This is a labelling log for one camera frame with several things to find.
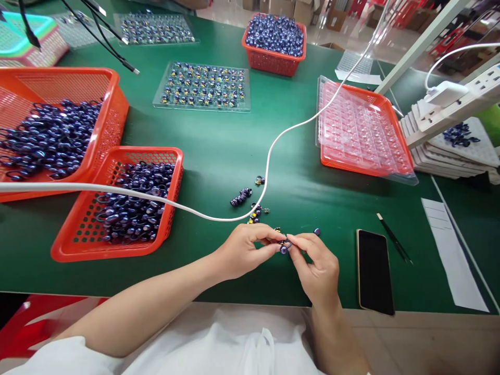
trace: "red plastic basket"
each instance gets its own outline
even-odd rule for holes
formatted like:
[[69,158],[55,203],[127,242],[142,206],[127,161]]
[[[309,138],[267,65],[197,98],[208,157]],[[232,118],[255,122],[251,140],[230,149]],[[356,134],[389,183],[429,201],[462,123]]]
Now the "red plastic basket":
[[[167,199],[177,201],[181,187],[182,159],[184,154],[175,147],[119,146],[109,150],[95,179],[96,184],[115,185],[115,180],[124,173],[124,164],[175,163]],[[73,205],[52,246],[51,256],[58,262],[93,259],[124,258],[147,255],[158,249],[170,234],[175,208],[165,205],[158,234],[153,242],[132,242],[129,245],[112,245],[104,242],[106,235],[102,223],[95,217],[103,208],[96,198],[102,193],[82,192]]]
[[[90,182],[101,166],[105,154],[121,142],[129,102],[114,70],[104,68],[2,68],[0,69],[0,128],[12,129],[29,115],[33,103],[60,107],[63,99],[75,103],[99,100],[104,102],[94,132],[78,170],[59,182]],[[0,149],[0,155],[17,155]],[[11,182],[5,175],[12,169],[0,166],[0,182]],[[30,182],[53,182],[49,171],[37,173]],[[63,192],[0,193],[0,202],[17,201]]]
[[[254,14],[254,18],[257,15],[276,17],[272,15],[265,15],[263,13],[256,13]],[[301,61],[303,61],[306,58],[306,45],[307,45],[306,27],[298,22],[296,22],[296,24],[300,27],[300,29],[304,33],[304,49],[303,49],[304,53],[301,57],[289,56],[278,52],[267,51],[262,48],[257,48],[247,45],[245,43],[246,36],[248,34],[248,27],[247,27],[245,30],[245,34],[243,34],[243,39],[241,39],[241,44],[243,45],[243,48],[246,49],[246,53],[248,55],[248,63],[250,64],[250,67],[254,69],[264,70],[270,73],[280,74],[282,76],[292,77],[295,74],[298,65],[301,63]]]

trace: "smartphone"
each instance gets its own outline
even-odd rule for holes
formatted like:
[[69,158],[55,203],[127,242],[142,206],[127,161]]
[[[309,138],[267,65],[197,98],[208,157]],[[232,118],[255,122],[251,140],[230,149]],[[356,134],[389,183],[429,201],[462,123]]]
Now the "smartphone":
[[359,305],[366,310],[394,316],[387,239],[361,229],[356,231],[356,237]]

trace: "paper sheet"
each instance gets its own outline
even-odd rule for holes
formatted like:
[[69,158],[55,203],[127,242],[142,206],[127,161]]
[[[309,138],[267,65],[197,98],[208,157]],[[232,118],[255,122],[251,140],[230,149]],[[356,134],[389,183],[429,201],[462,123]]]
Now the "paper sheet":
[[422,204],[448,278],[453,302],[457,306],[489,313],[444,204],[424,198]]
[[[335,69],[335,74],[337,75],[337,79],[339,79],[341,81],[344,80],[344,78],[347,76],[347,73],[349,73],[349,72]],[[379,85],[382,83],[380,76],[377,76],[375,74],[352,73],[347,80],[351,81],[351,82],[368,83],[368,84],[376,84],[376,85]]]

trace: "right hand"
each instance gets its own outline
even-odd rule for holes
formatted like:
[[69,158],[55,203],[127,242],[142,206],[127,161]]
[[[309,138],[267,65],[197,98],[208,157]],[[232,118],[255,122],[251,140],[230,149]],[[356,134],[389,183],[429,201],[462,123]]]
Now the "right hand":
[[[336,308],[339,304],[339,260],[314,233],[287,234],[292,242],[290,256],[302,288],[316,308]],[[305,250],[313,263],[304,259]]]

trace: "forearm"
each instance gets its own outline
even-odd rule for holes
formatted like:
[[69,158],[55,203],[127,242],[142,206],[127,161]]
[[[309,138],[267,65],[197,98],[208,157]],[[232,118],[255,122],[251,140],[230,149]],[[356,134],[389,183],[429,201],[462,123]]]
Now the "forearm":
[[319,369],[328,375],[366,375],[370,366],[344,316],[340,300],[312,308]]
[[213,255],[120,292],[60,336],[84,336],[86,346],[112,357],[136,350],[201,292],[223,281]]

